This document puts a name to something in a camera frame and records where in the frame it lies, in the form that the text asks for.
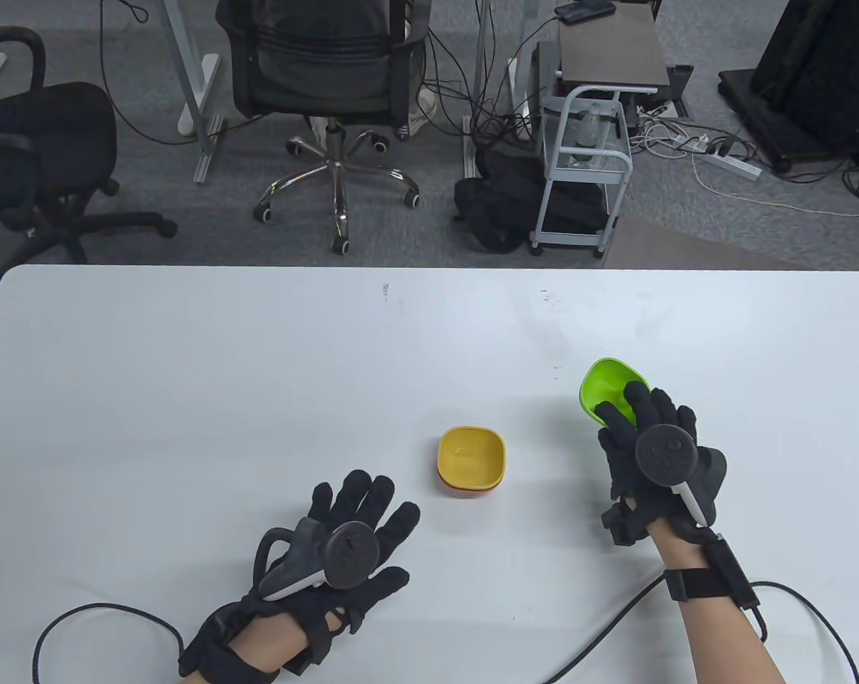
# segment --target metal cart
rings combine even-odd
[[[592,90],[612,92],[612,100],[588,100],[581,98]],[[540,254],[541,244],[570,244],[576,247],[596,247],[595,256],[600,258],[609,245],[612,229],[622,204],[625,188],[632,178],[632,151],[629,131],[619,95],[622,93],[650,95],[657,88],[638,85],[579,85],[565,98],[547,97],[543,100],[540,134],[537,137],[537,153],[543,158],[546,187],[540,202],[537,226],[530,234],[531,254]],[[599,108],[599,136],[593,147],[566,145],[566,133],[579,126],[585,112]],[[595,183],[603,186],[606,225],[597,234],[575,234],[574,232],[547,232],[543,230],[547,206],[554,182]]]

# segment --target chrome chair base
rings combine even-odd
[[[375,133],[374,130],[364,130],[356,136],[355,140],[344,149],[344,129],[337,124],[333,118],[329,120],[326,131],[326,149],[309,142],[299,136],[294,136],[287,142],[287,151],[296,156],[303,152],[309,152],[321,158],[321,162],[301,172],[289,173],[283,178],[275,180],[267,186],[266,191],[255,207],[255,218],[266,224],[272,218],[270,202],[278,192],[284,191],[292,185],[314,178],[322,172],[331,175],[331,185],[334,186],[334,243],[331,250],[335,254],[347,254],[350,250],[350,221],[347,212],[347,192],[344,186],[344,178],[347,173],[368,173],[376,176],[387,176],[403,183],[407,190],[403,195],[403,203],[410,209],[415,209],[420,202],[420,188],[410,176],[400,169],[387,166],[364,166],[350,162],[350,159],[364,143],[370,143],[377,152],[388,149],[386,137]]]

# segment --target black bag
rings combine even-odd
[[[458,219],[468,222],[479,244],[495,254],[508,254],[527,241],[537,224],[543,188],[543,162],[536,157],[514,157],[478,150],[480,178],[455,184]],[[600,186],[554,183],[543,229],[552,232],[595,234],[606,225]]]

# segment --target white power cord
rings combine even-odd
[[[647,151],[655,157],[668,160],[680,160],[690,157],[692,159],[692,172],[696,176],[696,182],[699,183],[706,191],[713,195],[723,197],[727,200],[736,200],[738,202],[749,202],[751,204],[761,204],[768,207],[777,207],[779,209],[790,209],[792,212],[802,212],[803,214],[821,214],[824,216],[840,216],[842,218],[859,218],[859,214],[840,214],[840,212],[824,212],[819,209],[806,209],[804,207],[794,206],[793,204],[785,204],[784,202],[766,202],[764,199],[752,199],[751,197],[740,197],[739,195],[728,195],[726,192],[715,190],[712,186],[707,185],[699,176],[699,169],[696,166],[696,154],[683,150],[684,144],[678,142],[677,136],[686,136],[684,140],[696,140],[689,134],[689,131],[676,121],[662,120],[661,118],[651,116],[647,112],[639,110],[639,118],[644,120],[643,133],[629,138],[629,143],[632,149],[640,149]],[[669,147],[676,154],[669,155],[655,150],[655,146]]]
[[[804,214],[822,214],[824,216],[842,216],[843,218],[856,219],[859,214],[839,214],[839,212],[823,212],[819,209],[804,209],[803,207],[795,207],[793,204],[785,204],[783,202],[765,202],[764,199],[752,199],[751,197],[740,197],[738,195],[728,195],[726,192],[715,190],[712,186],[707,185],[699,176],[699,168],[696,166],[696,155],[692,156],[692,172],[696,174],[696,180],[706,191],[714,193],[719,197],[727,198],[728,200],[736,200],[739,202],[749,202],[751,204],[762,204],[767,207],[780,207],[781,209],[791,209],[794,212],[803,212]]]

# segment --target phone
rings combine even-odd
[[[615,4],[609,0],[575,0],[573,3],[560,4],[553,9],[560,22],[567,26],[598,19],[600,16],[609,16],[615,11]]]

